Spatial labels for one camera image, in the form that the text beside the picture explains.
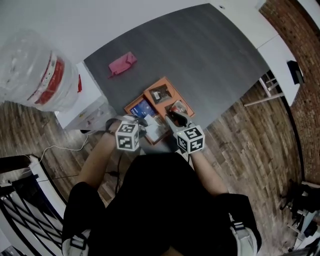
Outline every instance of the plastic bag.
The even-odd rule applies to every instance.
[[[0,49],[0,102],[66,111],[78,98],[79,73],[33,30],[20,30]]]

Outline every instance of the orange box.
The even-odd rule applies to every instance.
[[[169,92],[170,97],[164,99],[162,102],[156,103],[155,95],[156,97],[159,97],[158,94],[152,95],[152,92],[150,90],[159,88],[163,85],[166,85],[166,92]],[[192,110],[192,108],[187,104],[185,99],[180,95],[180,93],[176,90],[176,88],[170,83],[170,81],[163,77],[153,85],[151,85],[148,89],[146,89],[143,92],[144,96],[148,99],[148,101],[152,104],[152,106],[155,108],[155,110],[161,115],[163,119],[165,119],[167,110],[166,107],[169,108],[171,105],[173,105],[176,101],[181,101],[187,108],[187,114],[190,117],[195,116],[195,112]]]

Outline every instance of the gray table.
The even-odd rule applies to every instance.
[[[108,65],[129,51],[137,57],[137,63],[108,79]],[[195,111],[194,121],[202,128],[269,70],[242,32],[210,4],[142,24],[107,43],[84,62],[118,114],[124,114],[126,105],[166,76]]]

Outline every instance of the white marker cube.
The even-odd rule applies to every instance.
[[[202,150],[205,147],[205,134],[200,125],[179,131],[176,135],[179,148],[188,154]]]
[[[136,151],[139,148],[139,128],[135,123],[122,121],[115,132],[118,150]]]

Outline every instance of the black cable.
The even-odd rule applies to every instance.
[[[117,194],[118,193],[118,190],[120,188],[119,187],[119,183],[120,183],[120,162],[121,162],[121,158],[122,158],[122,155],[124,154],[124,152],[121,152],[121,155],[119,156],[119,160],[118,160],[118,170],[117,170],[117,178],[116,178],[116,186],[115,186],[115,191],[114,193]]]
[[[58,180],[58,179],[63,179],[63,178],[69,178],[69,177],[75,177],[75,176],[78,176],[79,174],[75,174],[75,175],[69,175],[69,176],[63,176],[63,177],[58,177],[58,178],[51,178],[50,177],[50,179],[52,180],[52,181],[54,181],[54,180]],[[38,183],[40,183],[40,182],[47,182],[49,179],[46,179],[46,180],[40,180],[40,181],[37,181]]]

